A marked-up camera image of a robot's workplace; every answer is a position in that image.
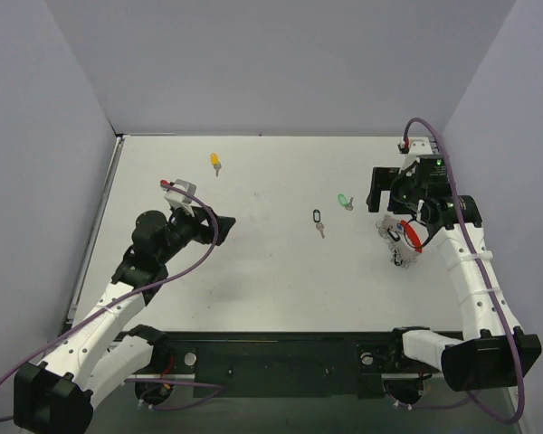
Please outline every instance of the white wall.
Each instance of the white wall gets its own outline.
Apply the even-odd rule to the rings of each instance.
[[[543,344],[543,0],[518,0],[443,132],[461,193],[485,220],[495,268]],[[527,376],[543,432],[543,354]]]
[[[444,127],[514,0],[47,0],[118,132]]]
[[[44,1],[0,0],[0,375],[62,324],[113,145]]]

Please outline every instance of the purple cable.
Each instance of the purple cable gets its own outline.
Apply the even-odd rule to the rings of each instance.
[[[193,271],[194,269],[199,267],[201,264],[203,264],[205,262],[205,260],[209,257],[209,255],[211,255],[211,253],[214,251],[214,248],[215,248],[215,246],[217,244],[217,239],[219,238],[219,227],[217,226],[217,220],[215,218],[215,215],[214,215],[213,211],[211,211],[211,209],[207,205],[205,205],[203,202],[201,202],[199,199],[197,199],[192,194],[189,194],[188,192],[186,192],[184,190],[180,190],[180,189],[175,188],[175,187],[173,187],[172,185],[169,185],[169,184],[161,184],[161,187],[163,187],[163,188],[165,188],[167,190],[173,190],[174,192],[181,193],[185,197],[187,197],[187,198],[191,199],[192,201],[196,202],[207,213],[207,216],[209,217],[209,220],[212,223],[213,228],[214,228],[214,239],[213,239],[211,245],[209,246],[209,249],[207,249],[207,251],[205,252],[205,255],[203,255],[191,267],[189,267],[188,269],[184,269],[183,271],[181,271],[178,274],[175,274],[175,276],[171,276],[170,278],[166,278],[164,280],[160,280],[158,282],[151,283],[150,285],[146,285],[144,287],[135,289],[134,291],[131,291],[128,294],[125,294],[124,296],[121,296],[121,297],[117,298],[115,301],[113,301],[111,303],[108,303],[102,309],[98,310],[97,312],[95,312],[94,314],[89,316],[88,318],[85,318],[82,321],[80,321],[79,324],[77,324],[75,327],[73,327],[71,330],[69,330],[65,334],[60,335],[59,337],[54,339],[52,342],[46,344],[45,346],[39,348],[38,350],[34,351],[33,353],[27,355],[21,362],[17,363],[16,366],[14,366],[12,369],[10,369],[10,371],[8,371],[2,377],[0,377],[0,386],[2,384],[4,384],[4,382],[6,380],[8,380],[8,378],[10,378],[16,371],[18,371],[18,369],[20,369],[23,364],[25,364],[26,362],[30,362],[34,357],[38,357],[39,355],[44,353],[46,350],[48,350],[50,348],[53,348],[54,346],[56,346],[60,342],[64,341],[70,335],[75,334],[76,332],[81,330],[83,327],[85,327],[87,324],[89,324],[92,320],[94,320],[95,318],[101,316],[104,312],[106,312],[106,309],[108,309],[110,307],[113,307],[113,306],[116,306],[121,301],[126,300],[129,297],[134,297],[135,295],[140,294],[141,292],[148,291],[148,290],[153,289],[155,287],[165,285],[166,283],[172,282],[173,280],[177,280],[178,278],[182,278],[183,276],[185,276],[186,274],[189,274],[191,271]],[[1,417],[0,422],[7,422],[9,420],[12,420],[13,417],[14,416]]]
[[[459,195],[456,191],[456,181],[454,180],[454,174],[452,170],[453,168],[451,167],[449,155],[444,148],[444,144],[443,144],[443,141],[441,140],[441,136],[436,132],[433,126],[422,118],[412,118],[406,124],[403,140],[408,139],[408,130],[416,122],[426,127],[426,129],[428,129],[428,131],[431,133],[434,140],[436,141],[438,150],[443,156],[444,163],[446,164],[446,172],[449,176],[449,184],[451,185],[451,192],[452,192],[452,198],[453,198],[452,201],[454,202],[455,205],[457,203],[460,203]],[[474,245],[472,244],[471,236],[467,232],[467,228],[464,224],[461,207],[454,206],[454,209],[456,210],[456,216],[459,221],[459,226],[461,227],[464,240],[467,243],[467,247],[469,248],[472,254],[477,253],[477,250],[474,248]],[[482,263],[482,260],[476,259],[475,262],[477,263],[477,266],[479,267],[479,271],[481,272],[482,280],[484,281],[485,286],[487,287],[487,289],[491,289],[492,288],[491,279],[489,278],[489,274],[487,273],[487,269]],[[474,401],[483,411],[485,411],[495,420],[501,423],[505,423],[505,424],[513,424],[519,421],[519,419],[523,415],[523,411],[525,410],[525,384],[523,382],[523,371],[521,367],[521,360],[519,358],[519,351],[517,350],[517,346],[515,345],[515,340],[513,339],[513,335],[509,329],[509,323],[507,322],[507,318],[505,317],[503,309],[500,307],[500,303],[499,303],[499,300],[497,299],[497,296],[495,295],[495,292],[489,291],[489,297],[491,298],[492,304],[494,305],[495,310],[497,311],[497,315],[499,316],[500,323],[502,324],[503,329],[505,330],[505,336],[507,336],[507,342],[509,343],[510,351],[513,356],[513,363],[515,365],[515,375],[517,376],[517,385],[518,385],[518,391],[519,391],[519,403],[517,406],[517,410],[515,411],[515,414],[513,414],[513,416],[507,419],[507,418],[503,418],[497,412],[493,411],[492,409],[487,407],[485,404],[483,404],[481,401],[479,401],[474,393],[467,392],[467,395],[469,396],[470,400]]]
[[[154,411],[177,411],[177,410],[185,410],[190,409],[192,407],[197,407],[198,405],[204,404],[211,400],[212,398],[215,398],[218,395],[221,395],[225,391],[224,386],[220,386],[219,384],[209,384],[207,382],[175,382],[172,380],[165,380],[165,379],[155,379],[155,378],[128,378],[125,380],[125,382],[154,382],[157,384],[170,384],[172,386],[190,386],[190,387],[203,387],[206,389],[215,389],[215,392],[210,393],[209,395],[201,398],[198,401],[189,402],[188,404],[178,405],[175,407],[155,407],[153,406],[152,409]],[[140,399],[142,400],[144,395],[147,392],[141,393]]]

